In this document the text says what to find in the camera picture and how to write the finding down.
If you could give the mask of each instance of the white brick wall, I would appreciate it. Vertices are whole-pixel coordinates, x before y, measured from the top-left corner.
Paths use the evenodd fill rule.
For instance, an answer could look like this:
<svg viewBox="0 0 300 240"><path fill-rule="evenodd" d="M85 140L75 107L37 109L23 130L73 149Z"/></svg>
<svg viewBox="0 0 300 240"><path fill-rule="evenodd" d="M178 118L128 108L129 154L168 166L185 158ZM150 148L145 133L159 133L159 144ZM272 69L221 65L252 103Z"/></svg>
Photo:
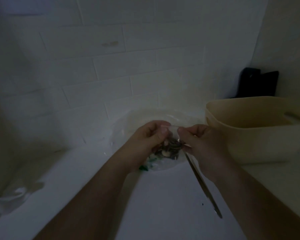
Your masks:
<svg viewBox="0 0 300 240"><path fill-rule="evenodd" d="M53 0L0 17L0 110L22 159L93 143L136 108L233 96L268 0Z"/></svg>

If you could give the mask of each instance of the forearm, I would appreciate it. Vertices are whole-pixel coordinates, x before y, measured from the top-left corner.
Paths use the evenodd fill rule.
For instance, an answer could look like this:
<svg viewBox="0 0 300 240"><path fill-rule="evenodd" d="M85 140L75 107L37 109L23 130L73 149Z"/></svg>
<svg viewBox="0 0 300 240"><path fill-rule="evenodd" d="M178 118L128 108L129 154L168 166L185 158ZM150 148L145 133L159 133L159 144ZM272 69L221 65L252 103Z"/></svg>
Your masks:
<svg viewBox="0 0 300 240"><path fill-rule="evenodd" d="M239 166L215 184L248 239L300 239L300 217Z"/></svg>
<svg viewBox="0 0 300 240"><path fill-rule="evenodd" d="M106 239L128 170L111 157L35 239Z"/></svg>

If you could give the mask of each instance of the person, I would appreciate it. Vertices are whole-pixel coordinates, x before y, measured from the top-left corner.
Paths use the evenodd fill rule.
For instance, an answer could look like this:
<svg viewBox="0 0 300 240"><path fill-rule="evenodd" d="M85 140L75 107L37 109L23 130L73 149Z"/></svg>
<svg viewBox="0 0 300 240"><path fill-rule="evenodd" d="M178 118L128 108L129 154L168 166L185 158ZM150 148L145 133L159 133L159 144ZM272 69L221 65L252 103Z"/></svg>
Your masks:
<svg viewBox="0 0 300 240"><path fill-rule="evenodd" d="M162 125L170 124L151 121L138 128L35 239L107 239L125 178L169 135ZM178 134L248 239L300 239L300 217L234 161L219 131L198 124L180 127Z"/></svg>

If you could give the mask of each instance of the brown stain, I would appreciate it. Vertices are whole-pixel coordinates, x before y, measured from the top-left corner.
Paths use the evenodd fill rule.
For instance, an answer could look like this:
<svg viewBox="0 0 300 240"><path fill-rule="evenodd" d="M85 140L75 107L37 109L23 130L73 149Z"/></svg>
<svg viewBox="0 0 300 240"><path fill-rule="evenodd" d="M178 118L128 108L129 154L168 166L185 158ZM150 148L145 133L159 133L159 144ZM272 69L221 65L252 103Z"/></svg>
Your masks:
<svg viewBox="0 0 300 240"><path fill-rule="evenodd" d="M114 47L114 46L117 46L119 44L118 41L112 41L110 43L103 43L101 44L103 47Z"/></svg>

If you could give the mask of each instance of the beige plastic container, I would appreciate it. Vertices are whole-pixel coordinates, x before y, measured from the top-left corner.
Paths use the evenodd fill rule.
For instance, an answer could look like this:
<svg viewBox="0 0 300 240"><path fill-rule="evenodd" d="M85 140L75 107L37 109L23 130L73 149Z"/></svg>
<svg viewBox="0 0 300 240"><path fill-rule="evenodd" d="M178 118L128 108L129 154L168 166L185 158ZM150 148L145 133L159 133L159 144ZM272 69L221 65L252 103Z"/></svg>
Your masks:
<svg viewBox="0 0 300 240"><path fill-rule="evenodd" d="M288 161L300 148L300 108L272 96L208 102L206 122L221 130L242 164Z"/></svg>

